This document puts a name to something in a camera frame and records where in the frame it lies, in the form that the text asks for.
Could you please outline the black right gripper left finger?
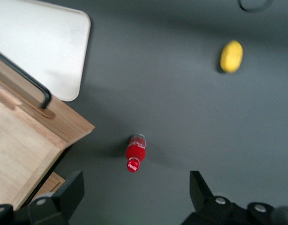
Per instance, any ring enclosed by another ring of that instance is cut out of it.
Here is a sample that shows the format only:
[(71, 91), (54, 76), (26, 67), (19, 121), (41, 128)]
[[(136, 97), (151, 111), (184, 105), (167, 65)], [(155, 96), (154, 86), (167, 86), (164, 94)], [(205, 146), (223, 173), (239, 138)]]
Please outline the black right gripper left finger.
[(67, 225), (84, 196), (82, 171), (74, 171), (56, 192), (40, 195), (28, 205), (31, 225)]

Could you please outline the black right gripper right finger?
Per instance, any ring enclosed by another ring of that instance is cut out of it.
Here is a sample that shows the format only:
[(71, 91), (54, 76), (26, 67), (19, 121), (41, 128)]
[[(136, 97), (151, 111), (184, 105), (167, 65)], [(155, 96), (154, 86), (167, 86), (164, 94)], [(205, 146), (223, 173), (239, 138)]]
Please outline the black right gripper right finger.
[(247, 211), (223, 196), (213, 195), (199, 171), (189, 174), (189, 194), (194, 206), (183, 225), (250, 225)]

